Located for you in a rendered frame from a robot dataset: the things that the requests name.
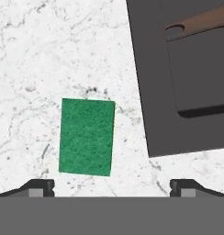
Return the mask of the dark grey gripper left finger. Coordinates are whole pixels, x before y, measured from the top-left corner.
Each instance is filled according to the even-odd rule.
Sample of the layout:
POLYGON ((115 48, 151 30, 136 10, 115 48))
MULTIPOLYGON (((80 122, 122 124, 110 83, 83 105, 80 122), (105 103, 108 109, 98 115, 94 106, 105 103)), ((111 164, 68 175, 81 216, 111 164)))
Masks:
POLYGON ((53 179, 31 179, 19 188, 12 189, 0 194, 6 196, 25 196, 25 197, 55 197, 53 179))

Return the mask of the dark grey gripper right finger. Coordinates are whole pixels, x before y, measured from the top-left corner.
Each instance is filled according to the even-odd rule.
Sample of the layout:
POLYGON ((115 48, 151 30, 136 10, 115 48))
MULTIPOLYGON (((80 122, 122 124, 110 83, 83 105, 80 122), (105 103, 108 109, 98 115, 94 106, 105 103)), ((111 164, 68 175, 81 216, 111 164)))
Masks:
POLYGON ((170 197, 224 197, 223 193, 205 188, 194 179, 171 179, 170 197))

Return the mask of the green sponge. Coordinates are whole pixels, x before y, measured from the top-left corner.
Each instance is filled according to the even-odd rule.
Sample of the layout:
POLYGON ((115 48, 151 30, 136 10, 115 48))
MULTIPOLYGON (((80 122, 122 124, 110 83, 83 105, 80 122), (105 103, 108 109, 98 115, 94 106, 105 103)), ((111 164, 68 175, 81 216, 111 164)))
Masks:
POLYGON ((62 100, 59 172, 109 176, 115 103, 62 100))

